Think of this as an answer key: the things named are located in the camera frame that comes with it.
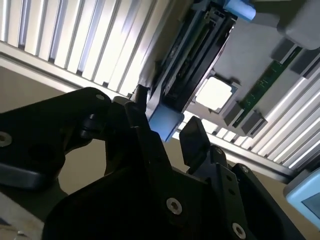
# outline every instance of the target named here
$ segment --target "blue plastic part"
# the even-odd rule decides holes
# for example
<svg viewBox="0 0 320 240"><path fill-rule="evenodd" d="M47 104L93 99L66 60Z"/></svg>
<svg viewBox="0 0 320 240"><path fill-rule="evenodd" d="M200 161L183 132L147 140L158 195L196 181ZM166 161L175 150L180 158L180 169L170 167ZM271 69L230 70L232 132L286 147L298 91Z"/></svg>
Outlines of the blue plastic part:
<svg viewBox="0 0 320 240"><path fill-rule="evenodd" d="M320 230L320 218L314 214L303 201L310 199L320 193L320 168L312 172L292 191L286 195L286 200L297 209L306 219Z"/></svg>
<svg viewBox="0 0 320 240"><path fill-rule="evenodd" d="M149 118L149 125L152 131L160 135L162 141L167 142L176 132L177 127L184 118L183 113L172 110L160 103Z"/></svg>
<svg viewBox="0 0 320 240"><path fill-rule="evenodd" d="M230 13L251 22L256 16L255 7L249 0L225 0L223 8Z"/></svg>

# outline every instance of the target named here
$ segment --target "green circuit board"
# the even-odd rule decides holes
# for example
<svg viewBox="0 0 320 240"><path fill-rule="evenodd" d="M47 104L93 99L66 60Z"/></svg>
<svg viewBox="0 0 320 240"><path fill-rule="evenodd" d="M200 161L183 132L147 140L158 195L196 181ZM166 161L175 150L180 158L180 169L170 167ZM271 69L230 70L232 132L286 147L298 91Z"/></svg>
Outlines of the green circuit board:
<svg viewBox="0 0 320 240"><path fill-rule="evenodd" d="M280 75L286 70L290 63L296 58L301 52L301 47L296 47L290 56L281 64L278 61L273 61L269 67L264 71L262 76L254 84L248 94L239 103L244 110L240 117L234 122L233 126L236 128L241 121L248 115L253 107L259 102L259 100L265 95L265 93L271 88L276 82Z"/></svg>

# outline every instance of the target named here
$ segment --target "metal rail slot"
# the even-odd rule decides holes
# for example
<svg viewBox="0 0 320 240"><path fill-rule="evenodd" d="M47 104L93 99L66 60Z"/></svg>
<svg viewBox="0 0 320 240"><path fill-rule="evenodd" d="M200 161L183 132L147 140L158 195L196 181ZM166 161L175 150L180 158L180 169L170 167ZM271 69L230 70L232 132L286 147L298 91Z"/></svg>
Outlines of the metal rail slot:
<svg viewBox="0 0 320 240"><path fill-rule="evenodd" d="M180 81L179 79L177 79L177 75L179 74L179 72L181 71L181 68L183 68L184 64L188 60L188 56L192 51L192 49L194 49L195 52L199 49L198 47L200 46L199 45L197 46L197 40L200 37L200 34L202 33L203 27L207 23L206 21L207 18L208 18L207 14L205 12L201 12L195 20L192 20L194 21L193 24L191 24L192 27L190 27L189 23L184 24L187 27L187 31L189 29L191 30L187 35L187 39L183 47L180 50L178 60L177 59L175 60L175 66L172 67L172 69L170 69L170 75L169 75L165 93L164 93L165 95L168 95L174 86L177 86L177 85L180 86L183 84L181 82L182 81L181 78L180 78Z"/></svg>
<svg viewBox="0 0 320 240"><path fill-rule="evenodd" d="M67 4L68 4L67 0L59 1L58 12L56 15L55 26L53 29L52 44L50 46L50 53L49 53L49 59L48 59L49 62L51 63L54 63L57 57L58 46L59 46L59 42L61 41L62 28L66 18Z"/></svg>
<svg viewBox="0 0 320 240"><path fill-rule="evenodd" d="M94 19L97 2L98 0L89 0L84 2L79 24L77 26L79 30L75 34L73 49L67 65L68 71L72 73L76 73L78 70L83 49L85 48L86 39L90 32L91 22Z"/></svg>
<svg viewBox="0 0 320 240"><path fill-rule="evenodd" d="M10 0L0 0L0 41L8 41Z"/></svg>
<svg viewBox="0 0 320 240"><path fill-rule="evenodd" d="M92 80L97 73L101 58L109 40L112 26L120 7L121 0L105 1L101 18L97 26L92 46L88 53L85 66L82 71L82 77Z"/></svg>
<svg viewBox="0 0 320 240"><path fill-rule="evenodd" d="M19 30L20 30L20 21L22 16L22 0L10 0L7 1L9 4L9 12L8 12L8 37L7 43L11 46L18 47L19 43Z"/></svg>
<svg viewBox="0 0 320 240"><path fill-rule="evenodd" d="M170 51L168 51L166 57L161 63L158 72L154 77L154 84L152 84L151 95L154 94L159 84L161 87L165 87L168 85L168 82L171 80L172 69L177 66L178 61L182 55L182 51L180 49L184 49L186 47L188 35L191 32L190 26L194 25L200 18L200 12L188 11L186 16L184 17L184 23L180 27L178 31L175 42L173 43Z"/></svg>
<svg viewBox="0 0 320 240"><path fill-rule="evenodd" d="M38 56L40 51L40 43L44 30L47 4L47 0L32 0L30 4L29 21L24 50L27 53L35 56Z"/></svg>
<svg viewBox="0 0 320 240"><path fill-rule="evenodd" d="M105 0L97 0L94 5L93 14L90 21L89 31L85 39L84 47L79 61L79 66L76 71L78 75L82 75L85 65L88 60L89 52L94 41L95 34L97 33L97 28L99 24L99 19L101 18Z"/></svg>
<svg viewBox="0 0 320 240"><path fill-rule="evenodd" d="M175 2L171 0L157 1L148 26L142 36L140 45L138 46L134 59L129 66L128 72L125 75L125 79L123 80L123 84L120 88L119 92L122 95L127 96L136 88L139 82L140 73L147 61L150 61L148 58L164 28L170 9L174 3Z"/></svg>
<svg viewBox="0 0 320 240"><path fill-rule="evenodd" d="M97 63L97 70L92 76L95 83L99 85L109 83L121 47L125 42L126 36L128 36L128 32L124 32L125 29L128 30L128 28L124 28L124 26L128 24L128 19L131 19L132 23L132 15L137 12L137 8L139 8L139 3L137 3L137 1L121 1L106 46L101 54L100 62Z"/></svg>
<svg viewBox="0 0 320 240"><path fill-rule="evenodd" d="M59 1L48 0L43 23L43 33L40 42L39 57L45 61L49 60L50 50L54 40L54 30L59 14Z"/></svg>
<svg viewBox="0 0 320 240"><path fill-rule="evenodd" d="M120 90L128 72L128 66L132 63L137 52L155 6L155 0L149 1L147 4L141 4L109 81L108 87L111 90L117 92Z"/></svg>
<svg viewBox="0 0 320 240"><path fill-rule="evenodd" d="M205 24L202 28L198 38L195 41L195 44L192 46L192 49L190 50L188 56L186 57L186 60L184 61L180 71L178 72L176 76L176 80L182 79L185 77L186 72L188 71L190 65L194 62L195 58L199 54L201 48L204 46L205 41L208 39L208 33L211 32L213 29L213 26L210 24Z"/></svg>
<svg viewBox="0 0 320 240"><path fill-rule="evenodd" d="M126 51L130 52L128 45L132 44L136 40L137 29L139 29L142 24L148 8L143 4L141 0L132 0L128 13L126 15L125 21L122 25L121 32L119 35L114 35L114 43L110 45L110 54L108 58L108 66L104 75L99 75L100 71L97 72L97 77L102 78L103 83L108 83L108 88L115 91L119 84L119 79L116 77L118 74L122 73L121 65L126 65L124 59Z"/></svg>
<svg viewBox="0 0 320 240"><path fill-rule="evenodd" d="M28 22L30 16L31 0L22 1L21 20L19 27L18 48L24 50L26 46Z"/></svg>
<svg viewBox="0 0 320 240"><path fill-rule="evenodd" d="M61 30L58 50L54 64L66 68L70 61L71 51L74 47L75 35L78 31L81 13L84 7L83 0L69 0L65 10L65 19Z"/></svg>

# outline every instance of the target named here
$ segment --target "light blue device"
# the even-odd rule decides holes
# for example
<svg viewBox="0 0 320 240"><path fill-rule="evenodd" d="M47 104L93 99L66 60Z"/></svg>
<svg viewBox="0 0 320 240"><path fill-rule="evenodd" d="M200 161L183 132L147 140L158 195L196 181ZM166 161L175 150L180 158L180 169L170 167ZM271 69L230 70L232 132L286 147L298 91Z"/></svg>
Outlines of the light blue device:
<svg viewBox="0 0 320 240"><path fill-rule="evenodd" d="M255 7L250 0L225 0L223 8L248 22L256 16Z"/></svg>
<svg viewBox="0 0 320 240"><path fill-rule="evenodd" d="M283 191L295 209L320 230L320 168L304 170Z"/></svg>

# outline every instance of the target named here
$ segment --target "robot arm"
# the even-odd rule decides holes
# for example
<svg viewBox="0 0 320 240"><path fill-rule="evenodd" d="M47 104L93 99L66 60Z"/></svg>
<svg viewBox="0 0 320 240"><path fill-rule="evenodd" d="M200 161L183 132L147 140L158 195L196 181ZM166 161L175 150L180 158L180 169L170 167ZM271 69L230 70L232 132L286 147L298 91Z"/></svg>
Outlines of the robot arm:
<svg viewBox="0 0 320 240"><path fill-rule="evenodd" d="M62 200L42 215L42 239L304 239L250 169L228 165L196 117L180 133L190 169L173 169L149 127L146 93L138 86L132 100L111 101L84 88L0 115L0 183L9 198L27 191L39 199L55 188L65 154L105 141L105 176L51 195Z"/></svg>

